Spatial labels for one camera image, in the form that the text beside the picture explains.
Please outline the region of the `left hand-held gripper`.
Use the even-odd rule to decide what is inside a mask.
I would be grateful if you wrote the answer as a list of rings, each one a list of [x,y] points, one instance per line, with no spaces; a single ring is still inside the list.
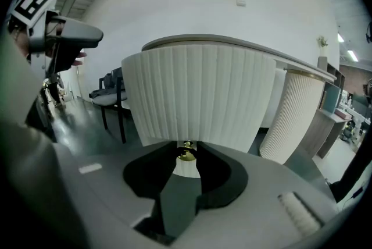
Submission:
[[[96,48],[103,31],[79,20],[59,16],[56,0],[13,0],[7,12],[7,31],[22,53],[53,53],[52,73],[70,69],[83,53]]]

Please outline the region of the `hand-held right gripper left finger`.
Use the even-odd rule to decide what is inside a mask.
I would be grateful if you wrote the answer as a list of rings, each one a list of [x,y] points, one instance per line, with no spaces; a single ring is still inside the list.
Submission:
[[[177,142],[98,155],[102,167],[84,174],[102,198],[158,198],[176,167]]]

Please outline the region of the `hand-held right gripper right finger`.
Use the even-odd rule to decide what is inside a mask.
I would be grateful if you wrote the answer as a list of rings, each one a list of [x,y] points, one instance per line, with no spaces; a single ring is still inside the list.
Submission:
[[[197,209],[219,209],[230,205],[245,191],[249,182],[249,172],[239,160],[206,143],[198,144],[196,168],[201,179]]]

